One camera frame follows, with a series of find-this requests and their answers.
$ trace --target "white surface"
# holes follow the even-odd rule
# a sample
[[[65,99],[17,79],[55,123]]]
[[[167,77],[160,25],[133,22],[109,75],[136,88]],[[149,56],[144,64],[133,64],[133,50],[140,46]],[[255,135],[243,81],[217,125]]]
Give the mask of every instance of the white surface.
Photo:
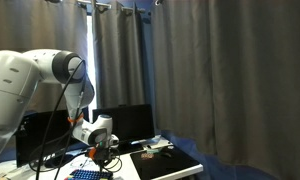
[[[151,141],[144,141],[141,142],[145,149],[146,145],[150,145],[151,148],[158,148],[162,146],[169,145],[169,142],[165,140],[164,138],[156,137],[152,139]],[[120,156],[120,159],[122,161],[122,168],[120,171],[113,174],[114,180],[140,180],[138,172],[136,171],[134,164],[132,162],[132,159],[130,157],[130,154],[124,154]],[[81,165],[83,165],[86,162],[87,158],[84,156],[77,157],[67,165],[65,165],[63,168],[61,168],[58,180],[64,180],[65,177],[67,177],[72,171],[76,169],[80,169]],[[114,160],[111,162],[108,167],[112,167],[117,160]],[[112,171],[117,170],[120,167],[120,163],[118,163],[114,168],[112,168]],[[90,159],[87,160],[85,163],[83,169],[87,170],[98,170],[99,168],[94,164],[93,161]],[[47,180],[47,179],[54,179],[55,173],[57,170],[53,170],[50,172],[40,173],[40,180]],[[197,165],[188,169],[184,169],[182,171],[178,171],[175,173],[171,173],[165,176],[162,176],[160,178],[156,178],[156,180],[171,180],[171,179],[178,179],[182,177],[186,177],[198,172],[203,171],[203,166]],[[29,169],[28,166],[21,167],[19,169],[16,169],[16,162],[15,161],[7,161],[0,163],[0,176],[5,176],[11,180],[34,180],[35,179],[35,172],[33,172],[31,169]]]

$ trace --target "black monitor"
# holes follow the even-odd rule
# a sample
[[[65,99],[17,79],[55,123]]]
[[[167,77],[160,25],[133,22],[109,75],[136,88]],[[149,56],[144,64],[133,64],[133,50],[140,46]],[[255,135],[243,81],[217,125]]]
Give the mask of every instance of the black monitor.
[[[36,163],[40,157],[40,147],[44,133],[48,126],[52,112],[28,112],[24,115],[22,122],[19,125],[17,132],[15,133],[16,138],[16,159],[17,167],[21,167],[28,163]],[[67,120],[67,110],[58,110],[54,113],[46,142],[53,141],[65,135],[60,141],[53,141],[45,145],[44,156],[55,154],[55,159],[51,158],[46,167],[57,166],[60,162],[60,156],[66,146],[67,138],[66,135],[70,129],[70,123]],[[70,145],[84,146],[80,141],[71,138]],[[65,156],[64,161],[71,159],[70,155]]]
[[[101,114],[112,117],[112,134],[119,138],[120,154],[142,150],[140,144],[132,142],[155,136],[150,104],[95,109],[92,112],[94,121]]]

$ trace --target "curtain fold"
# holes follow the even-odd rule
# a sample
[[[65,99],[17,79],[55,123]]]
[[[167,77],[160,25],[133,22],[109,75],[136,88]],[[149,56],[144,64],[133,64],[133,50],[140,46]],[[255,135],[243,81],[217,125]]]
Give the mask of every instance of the curtain fold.
[[[159,128],[300,179],[300,0],[164,0],[152,25]]]
[[[92,12],[98,108],[145,103],[141,17],[122,7]]]
[[[0,0],[0,50],[60,49],[86,59],[86,24],[86,11],[76,0]],[[28,109],[52,111],[60,94],[60,85],[39,84]],[[63,100],[59,109],[65,108]]]

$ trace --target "black object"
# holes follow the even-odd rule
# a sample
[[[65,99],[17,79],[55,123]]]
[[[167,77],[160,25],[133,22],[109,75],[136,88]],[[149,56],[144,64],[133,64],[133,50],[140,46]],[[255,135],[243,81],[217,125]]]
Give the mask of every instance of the black object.
[[[153,153],[150,158],[144,158],[147,157],[144,156],[147,151],[130,154],[142,180],[158,178],[200,164],[176,146],[169,145],[158,149],[159,152]]]
[[[74,170],[68,178],[71,180],[110,180],[112,179],[113,173],[111,172],[99,172],[91,170],[78,169]]]
[[[52,112],[37,113],[32,112],[26,114],[15,134],[17,167],[21,167],[29,162],[37,163],[40,157],[40,148],[44,132],[47,128],[49,118]],[[45,145],[44,156],[51,154],[62,154],[70,129],[70,123],[67,120],[68,112],[66,110],[56,111],[48,131],[47,143]],[[70,144],[79,144],[80,141],[71,139]],[[60,157],[55,156],[50,159],[48,166],[53,166],[60,162]],[[64,163],[71,160],[71,156],[67,155]]]
[[[119,138],[120,154],[143,150],[141,144],[132,142],[155,136],[150,104],[95,109],[92,112],[94,120],[102,114],[112,117],[112,134]]]

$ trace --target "table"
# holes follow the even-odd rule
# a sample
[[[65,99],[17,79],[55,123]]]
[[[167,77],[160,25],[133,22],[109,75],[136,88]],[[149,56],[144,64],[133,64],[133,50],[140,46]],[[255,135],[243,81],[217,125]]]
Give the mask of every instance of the table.
[[[153,139],[147,141],[140,141],[143,145],[144,149],[148,149],[151,147],[159,148],[167,145],[171,145],[171,143],[164,139],[161,136],[156,136]],[[124,154],[120,156],[122,161],[122,168],[120,171],[113,174],[114,180],[140,180],[138,172],[134,167],[133,161],[130,157],[130,154]],[[115,164],[116,160],[111,162],[108,167],[111,167],[112,164]],[[116,170],[116,167],[119,168],[119,164],[115,166],[112,170]],[[70,163],[66,164],[60,169],[58,180],[64,180],[72,171],[76,169],[86,169],[86,170],[99,170],[99,167],[94,164],[94,162],[87,157],[79,156],[76,159],[72,160]],[[190,176],[196,173],[203,171],[203,166],[201,164],[175,172],[171,174],[167,174],[165,176],[161,176],[156,178],[155,180],[171,180],[171,179],[179,179],[186,176]],[[54,179],[57,170],[40,173],[40,180],[46,179]],[[34,180],[35,172],[32,171],[29,166],[23,166],[21,168],[16,168],[16,161],[7,161],[0,163],[0,177],[4,177],[6,179],[11,180]]]

